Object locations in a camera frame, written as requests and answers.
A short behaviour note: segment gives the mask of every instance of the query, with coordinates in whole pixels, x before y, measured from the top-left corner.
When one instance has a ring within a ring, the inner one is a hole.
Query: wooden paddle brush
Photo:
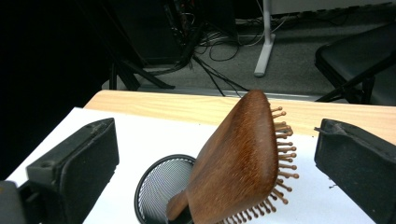
[[[295,170],[296,147],[278,142],[292,135],[282,108],[271,110],[262,91],[248,92],[232,109],[201,149],[188,186],[167,205],[167,217],[175,220],[187,208],[194,223],[242,223],[275,212],[271,200],[288,203],[281,187],[284,178],[298,178],[281,169]]]

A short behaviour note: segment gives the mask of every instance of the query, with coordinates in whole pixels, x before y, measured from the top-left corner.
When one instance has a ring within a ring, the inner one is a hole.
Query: gray carpet
[[[265,92],[318,96],[333,90],[330,82],[315,67],[316,50],[339,38],[364,32],[394,21],[394,4],[359,7],[346,15],[344,9],[305,12],[288,16],[279,29],[274,31],[275,44],[264,77],[255,77],[254,70],[262,50],[262,43],[251,47],[240,47],[235,57],[225,62],[216,62],[209,57],[209,50],[197,54],[205,63],[215,68],[230,80],[247,89],[260,89]],[[261,26],[251,26],[239,34],[255,35]],[[240,37],[246,43],[252,37]],[[198,47],[197,52],[205,48]],[[236,51],[235,45],[222,44],[213,47],[212,57],[226,59]],[[142,83],[142,90],[162,91],[151,83],[136,76]],[[176,72],[158,76],[164,82],[175,85],[179,90],[203,90],[202,94],[216,92],[216,86],[209,75],[196,63]],[[233,88],[220,79],[216,79],[224,91]]]

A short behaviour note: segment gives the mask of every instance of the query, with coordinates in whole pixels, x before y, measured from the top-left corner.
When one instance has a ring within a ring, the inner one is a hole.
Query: black cable
[[[214,82],[216,88],[219,90],[219,92],[221,93],[221,95],[225,96],[225,94],[222,92],[222,90],[220,89],[219,85],[217,84],[216,80],[213,77],[217,77],[221,80],[223,80],[225,83],[227,83],[231,88],[233,88],[233,90],[235,91],[235,93],[241,97],[241,95],[239,94],[238,90],[235,88],[238,87],[244,91],[248,91],[248,89],[246,89],[245,87],[235,83],[234,81],[230,80],[229,78],[227,78],[226,76],[224,76],[222,73],[220,73],[219,71],[217,71],[216,69],[214,69],[213,67],[209,66],[207,63],[205,63],[204,61],[202,61],[200,58],[198,58],[196,55],[192,55],[192,58],[201,66],[203,67],[203,69],[207,72],[207,74],[210,76],[210,78],[212,79],[212,81]]]
[[[209,49],[209,58],[211,59],[211,60],[213,60],[213,61],[215,61],[215,62],[226,62],[226,61],[229,61],[229,60],[231,60],[232,58],[234,58],[235,56],[236,56],[236,54],[239,52],[239,44],[235,44],[236,42],[235,41],[217,41],[217,42],[215,42],[211,47],[210,47],[210,49]],[[235,53],[232,55],[232,56],[230,56],[229,58],[225,58],[225,59],[215,59],[215,58],[213,58],[213,55],[212,55],[212,52],[213,52],[213,48],[215,47],[215,46],[217,46],[217,45],[222,45],[222,44],[235,44],[236,45],[236,51],[235,51]]]
[[[284,23],[283,23],[283,25],[282,25],[282,27],[280,27],[280,29],[291,29],[291,28],[294,28],[295,26],[297,26],[299,23],[300,23],[301,21],[300,21],[300,18],[296,15],[295,16],[295,20],[292,20],[292,19],[290,19],[290,20],[288,20],[288,21],[285,21]]]
[[[194,52],[198,53],[198,54],[204,54],[207,51],[207,49],[209,48],[209,46],[207,45],[207,43],[209,43],[209,33],[207,33],[207,32],[205,32],[205,42],[206,42],[205,45],[198,44],[196,46],[196,47],[205,47],[205,50],[203,52],[197,52],[196,50],[194,50]]]
[[[192,55],[192,58],[193,58],[199,65],[202,66],[201,60],[200,60],[198,57],[196,57],[195,55]],[[216,86],[216,88],[218,89],[218,91],[220,92],[220,94],[221,94],[222,96],[225,96],[225,94],[222,92],[222,90],[221,90],[221,88],[219,87],[219,85],[218,85],[218,83],[216,82],[216,80],[212,77],[211,72],[210,72],[206,67],[204,67],[204,66],[202,66],[202,68],[204,68],[204,70],[206,71],[206,73],[209,75],[210,79],[212,79],[213,83],[215,84],[215,86]]]
[[[209,32],[205,32],[205,38],[203,38],[203,40],[201,40],[201,42],[204,42],[204,44],[198,44],[198,47],[211,47],[211,45],[209,44],[211,41],[217,39],[221,37],[221,32],[213,32],[212,34],[210,34]]]
[[[241,28],[244,29],[244,28],[248,28],[248,27],[251,27],[251,26],[256,26],[255,25],[256,23],[257,23],[257,26],[262,27],[263,21],[261,19],[259,19],[259,18],[251,19],[251,20],[246,21],[245,23],[237,24],[236,28],[237,29],[241,29]]]
[[[189,68],[190,68],[190,70],[192,70],[192,62],[191,62],[191,60],[189,60]]]
[[[161,71],[151,71],[149,72],[150,74],[156,76],[160,76],[160,75],[165,75],[165,74],[169,74],[169,73],[173,73],[176,72],[182,68],[184,68],[187,64],[182,64],[182,63],[177,63],[174,67],[169,68],[169,69],[165,69],[165,70],[161,70]]]
[[[328,19],[326,18],[321,18],[322,15],[315,15],[314,17],[301,17],[298,14],[295,15],[295,21],[290,20],[288,22],[285,22],[285,24],[283,25],[283,28],[292,28],[294,26],[296,26],[298,23],[302,23],[302,22],[307,22],[307,21],[323,21],[323,22],[327,22],[331,25],[334,26],[342,26],[345,24],[345,22],[347,21],[347,19],[349,18],[349,15],[355,11],[356,9],[358,9],[357,7],[349,7],[346,8],[340,12],[338,12],[337,15],[334,15]],[[333,20],[345,16],[344,19],[341,22],[334,22]]]
[[[252,44],[252,43],[254,43],[255,41],[256,41],[256,38],[260,35],[260,34],[263,34],[264,35],[264,33],[262,32],[262,30],[261,29],[258,29],[257,30],[257,33],[253,36],[253,38],[251,38],[247,43],[241,43],[241,42],[239,42],[239,45],[240,46],[247,46],[247,45],[250,45],[250,44]]]

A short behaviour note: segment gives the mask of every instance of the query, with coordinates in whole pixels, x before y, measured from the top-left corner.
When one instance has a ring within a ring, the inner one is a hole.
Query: brush bristle
[[[282,111],[282,107],[278,107],[272,109],[273,119],[282,117],[286,115],[285,111]],[[275,136],[276,139],[287,139],[289,136],[293,135],[293,130],[291,127],[285,122],[274,122],[275,126]],[[238,214],[233,215],[232,217],[227,217],[223,219],[219,223],[223,224],[234,224],[234,223],[245,223],[250,221],[253,218],[263,217],[265,214],[270,214],[276,212],[276,208],[272,205],[272,201],[280,200],[283,204],[288,204],[289,201],[284,197],[284,193],[281,190],[285,190],[287,192],[292,192],[292,188],[288,187],[284,184],[284,179],[299,178],[298,174],[291,174],[288,172],[283,172],[281,169],[290,169],[296,170],[297,166],[292,164],[285,164],[281,162],[292,163],[293,158],[297,157],[297,154],[294,152],[297,150],[296,147],[293,146],[292,142],[286,141],[277,141],[277,152],[278,152],[278,174],[277,181],[274,185],[272,192],[265,198],[261,203],[246,209],[245,211],[241,211]]]

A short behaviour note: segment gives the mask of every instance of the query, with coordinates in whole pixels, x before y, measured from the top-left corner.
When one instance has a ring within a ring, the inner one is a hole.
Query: wooden table
[[[151,93],[99,91],[84,106],[87,109],[119,112],[158,119],[219,125],[239,98]],[[296,134],[318,136],[314,131],[322,119],[336,119],[356,125],[396,145],[396,107],[348,105],[290,100],[271,100],[282,106],[283,117]]]

